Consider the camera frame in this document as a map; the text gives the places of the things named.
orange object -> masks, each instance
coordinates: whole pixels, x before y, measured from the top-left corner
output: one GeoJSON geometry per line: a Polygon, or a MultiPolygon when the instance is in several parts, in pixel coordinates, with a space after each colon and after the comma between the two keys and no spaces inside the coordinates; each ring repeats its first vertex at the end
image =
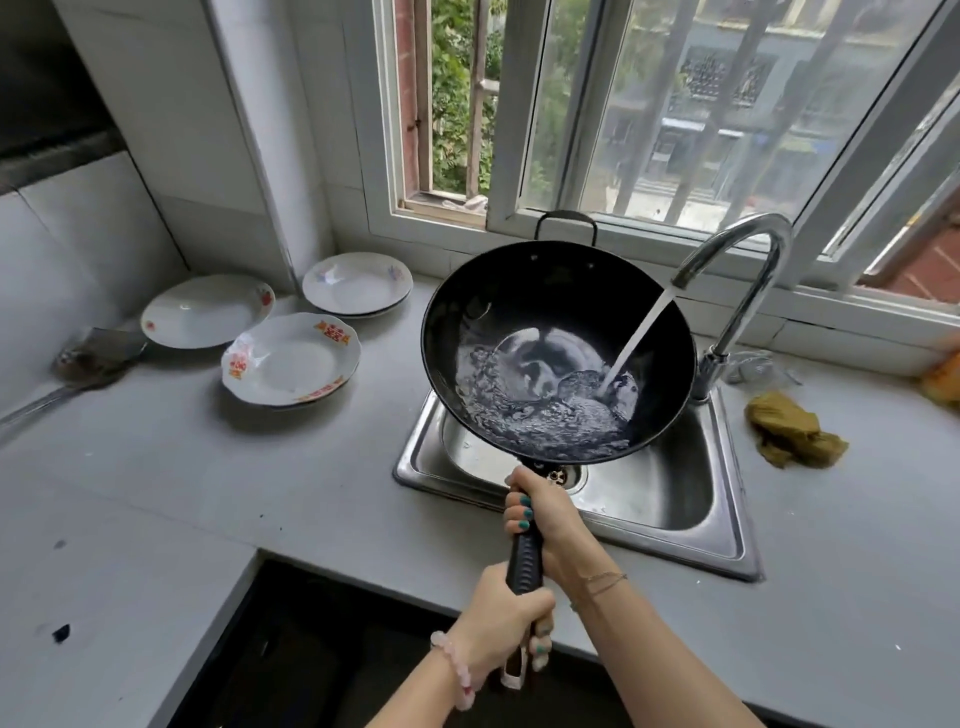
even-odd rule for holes
{"type": "Polygon", "coordinates": [[[960,352],[923,375],[920,387],[940,404],[960,405],[960,352]]]}

chrome faucet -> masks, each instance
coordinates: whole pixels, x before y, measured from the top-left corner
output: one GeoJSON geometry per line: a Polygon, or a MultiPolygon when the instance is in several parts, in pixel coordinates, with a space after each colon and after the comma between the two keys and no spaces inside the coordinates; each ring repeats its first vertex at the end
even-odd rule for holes
{"type": "Polygon", "coordinates": [[[767,295],[770,286],[780,274],[786,262],[787,252],[793,243],[793,226],[783,215],[776,212],[764,212],[738,220],[725,230],[717,232],[697,248],[670,281],[675,288],[685,290],[714,258],[741,240],[762,232],[770,235],[770,252],[767,253],[767,259],[760,268],[760,274],[751,284],[743,301],[733,311],[717,343],[709,347],[697,363],[697,373],[693,379],[693,389],[690,391],[690,399],[696,404],[703,404],[709,398],[710,390],[723,373],[731,346],[736,343],[743,329],[750,323],[763,297],[767,295]]]}

brown rag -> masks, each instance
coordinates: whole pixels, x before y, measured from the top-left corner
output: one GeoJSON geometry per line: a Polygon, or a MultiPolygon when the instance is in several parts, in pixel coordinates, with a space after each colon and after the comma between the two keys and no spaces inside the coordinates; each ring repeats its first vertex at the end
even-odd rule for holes
{"type": "Polygon", "coordinates": [[[820,429],[820,421],[783,392],[767,392],[747,402],[747,421],[760,439],[756,449],[778,468],[791,460],[810,468],[829,468],[850,446],[846,440],[820,429]]]}

sink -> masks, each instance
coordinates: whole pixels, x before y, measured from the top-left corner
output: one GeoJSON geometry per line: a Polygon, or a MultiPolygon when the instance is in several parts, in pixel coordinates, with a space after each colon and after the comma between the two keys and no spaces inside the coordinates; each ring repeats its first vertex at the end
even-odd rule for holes
{"type": "MultiPolygon", "coordinates": [[[[462,427],[434,393],[396,464],[402,484],[500,510],[516,459],[462,427]]],[[[688,407],[648,447],[564,472],[600,540],[746,581],[762,579],[721,394],[688,407]]]]}

left hand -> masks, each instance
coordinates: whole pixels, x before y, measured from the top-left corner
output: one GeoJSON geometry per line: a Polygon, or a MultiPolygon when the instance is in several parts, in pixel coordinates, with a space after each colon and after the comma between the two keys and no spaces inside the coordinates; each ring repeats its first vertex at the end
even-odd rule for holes
{"type": "Polygon", "coordinates": [[[543,669],[552,646],[549,635],[556,603],[553,592],[546,587],[520,596],[511,592],[506,563],[486,567],[473,599],[449,632],[459,658],[469,668],[473,684],[481,684],[507,662],[531,624],[534,635],[525,646],[533,669],[543,669]]]}

